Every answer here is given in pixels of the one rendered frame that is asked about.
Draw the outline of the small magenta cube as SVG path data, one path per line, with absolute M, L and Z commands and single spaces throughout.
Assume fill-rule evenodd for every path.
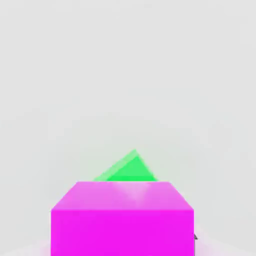
M 194 256 L 194 209 L 169 182 L 77 182 L 51 210 L 51 256 Z

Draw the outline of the small green cube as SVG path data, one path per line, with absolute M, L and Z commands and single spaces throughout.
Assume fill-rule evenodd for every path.
M 136 149 L 130 151 L 109 169 L 97 176 L 97 182 L 155 182 L 158 179 Z

